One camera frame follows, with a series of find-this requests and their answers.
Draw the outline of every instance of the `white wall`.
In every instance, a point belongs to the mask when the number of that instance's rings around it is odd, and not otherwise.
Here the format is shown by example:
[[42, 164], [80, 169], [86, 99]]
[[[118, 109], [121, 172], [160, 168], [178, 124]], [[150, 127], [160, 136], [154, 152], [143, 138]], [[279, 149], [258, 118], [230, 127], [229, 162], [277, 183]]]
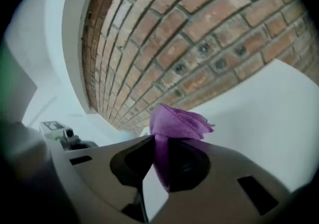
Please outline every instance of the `white wall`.
[[83, 140], [103, 146], [132, 135], [118, 132], [88, 106], [79, 49], [88, 2], [23, 0], [6, 31], [5, 43], [37, 86], [22, 122], [38, 129], [41, 121], [57, 120]]
[[[239, 151], [290, 191], [312, 179], [319, 164], [319, 87], [286, 63], [271, 62], [191, 111], [216, 125], [205, 142]], [[150, 219], [168, 198], [156, 180], [152, 169], [143, 182]]]
[[44, 35], [44, 4], [45, 0], [23, 0], [4, 34], [14, 58], [38, 87], [58, 82]]
[[51, 63], [83, 113], [90, 113], [81, 60], [88, 3], [89, 0], [45, 0], [45, 37]]
[[0, 119], [21, 121], [37, 87], [17, 63], [5, 41], [0, 44], [0, 78]]

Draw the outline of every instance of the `purple microfiber towel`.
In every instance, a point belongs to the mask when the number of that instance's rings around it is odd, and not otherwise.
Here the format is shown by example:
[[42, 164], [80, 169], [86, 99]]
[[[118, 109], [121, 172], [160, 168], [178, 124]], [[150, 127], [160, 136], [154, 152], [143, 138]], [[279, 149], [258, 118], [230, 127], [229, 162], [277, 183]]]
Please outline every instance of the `purple microfiber towel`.
[[168, 139], [202, 140], [204, 133], [213, 131], [207, 119], [197, 113], [186, 112], [164, 104], [159, 104], [154, 109], [150, 120], [150, 134], [155, 136], [154, 166], [166, 191], [169, 185]]

